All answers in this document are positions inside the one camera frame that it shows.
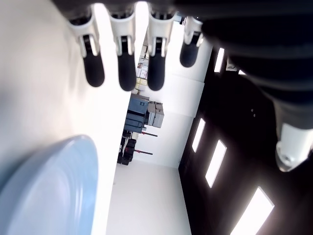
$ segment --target stacked boxes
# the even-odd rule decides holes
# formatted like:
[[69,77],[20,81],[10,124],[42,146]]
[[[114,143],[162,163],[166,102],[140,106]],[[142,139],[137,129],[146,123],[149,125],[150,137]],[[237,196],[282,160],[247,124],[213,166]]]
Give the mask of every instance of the stacked boxes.
[[157,102],[149,102],[148,112],[148,125],[161,128],[164,119],[163,104]]

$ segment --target light blue object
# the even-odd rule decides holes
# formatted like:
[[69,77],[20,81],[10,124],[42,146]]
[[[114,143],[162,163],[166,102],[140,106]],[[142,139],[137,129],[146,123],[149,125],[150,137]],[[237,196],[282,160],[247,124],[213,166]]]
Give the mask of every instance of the light blue object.
[[97,152],[87,136],[36,153],[0,194],[0,235],[90,235],[97,181]]

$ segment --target ceiling light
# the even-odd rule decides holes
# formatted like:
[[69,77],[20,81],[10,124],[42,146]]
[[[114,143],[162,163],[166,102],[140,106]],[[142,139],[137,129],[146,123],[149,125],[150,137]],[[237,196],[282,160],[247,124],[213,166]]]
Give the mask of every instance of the ceiling light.
[[195,138],[194,138],[194,142],[192,143],[192,148],[195,152],[197,151],[197,148],[201,139],[201,135],[204,129],[204,125],[205,125],[205,121],[201,118],[199,122],[199,126],[197,128]]
[[217,55],[214,72],[220,72],[221,71],[223,58],[224,58],[224,49],[220,48],[219,53]]
[[226,146],[219,140],[215,147],[213,157],[209,165],[209,169],[207,170],[205,175],[205,178],[210,188],[213,186],[216,175],[220,169],[226,149],[227,149]]
[[274,204],[263,192],[261,187],[258,187],[248,207],[230,235],[255,235],[273,208]]

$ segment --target robotic hand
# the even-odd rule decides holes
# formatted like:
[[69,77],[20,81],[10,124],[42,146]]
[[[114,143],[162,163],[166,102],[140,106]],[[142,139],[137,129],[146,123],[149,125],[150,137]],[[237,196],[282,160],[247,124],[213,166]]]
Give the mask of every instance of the robotic hand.
[[[131,0],[53,0],[81,48],[88,83],[104,82],[99,33],[92,5],[105,4],[112,25],[122,89],[135,87],[135,21]],[[305,23],[313,20],[313,3],[238,0],[150,0],[148,85],[158,91],[176,12],[187,15],[180,53],[184,67],[194,65],[205,37],[225,49],[229,58],[269,97],[275,107],[281,171],[302,164],[313,143],[313,37]]]

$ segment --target black fingertip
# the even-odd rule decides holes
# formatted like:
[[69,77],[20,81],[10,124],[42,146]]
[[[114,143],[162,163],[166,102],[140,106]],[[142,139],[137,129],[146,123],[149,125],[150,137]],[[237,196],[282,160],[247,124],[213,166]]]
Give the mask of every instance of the black fingertip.
[[118,59],[119,85],[127,92],[132,91],[136,86],[136,71],[134,54],[123,53]]
[[153,91],[159,91],[164,85],[165,57],[160,53],[149,57],[148,65],[148,86]]
[[194,43],[187,45],[185,42],[182,43],[180,51],[180,63],[186,68],[193,66],[196,62],[199,47]]
[[101,53],[94,56],[88,53],[84,58],[86,79],[92,87],[100,87],[104,82],[104,69]]

